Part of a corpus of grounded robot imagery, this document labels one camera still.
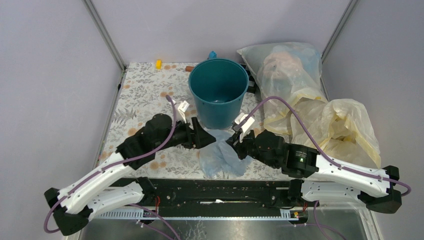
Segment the light blue plastic trash bag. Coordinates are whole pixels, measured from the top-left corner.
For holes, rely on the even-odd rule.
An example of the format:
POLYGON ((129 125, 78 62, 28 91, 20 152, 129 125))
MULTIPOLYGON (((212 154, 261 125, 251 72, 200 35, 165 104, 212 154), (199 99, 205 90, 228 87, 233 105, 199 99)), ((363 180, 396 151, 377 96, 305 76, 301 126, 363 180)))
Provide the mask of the light blue plastic trash bag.
POLYGON ((218 173, 243 176, 253 158, 247 156, 239 159, 235 150, 226 143, 232 135, 224 130, 210 129, 207 131, 216 141, 201 148, 199 151, 199 166, 204 175, 214 178, 218 173))

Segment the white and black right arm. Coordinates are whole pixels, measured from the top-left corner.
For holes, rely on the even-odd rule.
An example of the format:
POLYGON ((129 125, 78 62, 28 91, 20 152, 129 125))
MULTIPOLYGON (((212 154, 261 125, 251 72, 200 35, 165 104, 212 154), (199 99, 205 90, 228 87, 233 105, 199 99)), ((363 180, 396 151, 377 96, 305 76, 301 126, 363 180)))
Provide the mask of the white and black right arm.
POLYGON ((234 133, 225 142, 239 159, 251 157, 295 179, 287 191, 287 201, 299 206, 304 201, 358 202, 371 211, 394 214, 402 205, 402 194, 395 190, 399 169, 395 166, 370 168, 326 158, 317 149, 286 143, 270 131, 242 137, 234 133))

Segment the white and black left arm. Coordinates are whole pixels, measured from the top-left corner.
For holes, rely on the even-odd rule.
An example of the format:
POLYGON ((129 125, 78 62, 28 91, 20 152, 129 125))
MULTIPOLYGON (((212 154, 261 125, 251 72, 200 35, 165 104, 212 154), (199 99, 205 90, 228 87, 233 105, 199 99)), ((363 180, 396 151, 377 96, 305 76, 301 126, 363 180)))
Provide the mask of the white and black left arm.
POLYGON ((148 206, 156 199, 156 189, 147 177, 138 178, 111 192, 105 189, 138 170, 156 157, 156 152, 181 145, 201 149, 216 141, 198 119, 191 123, 156 114, 135 135, 124 140, 107 160, 75 183, 62 189, 50 188, 45 199, 63 236, 82 230, 95 216, 116 208, 141 203, 148 206))

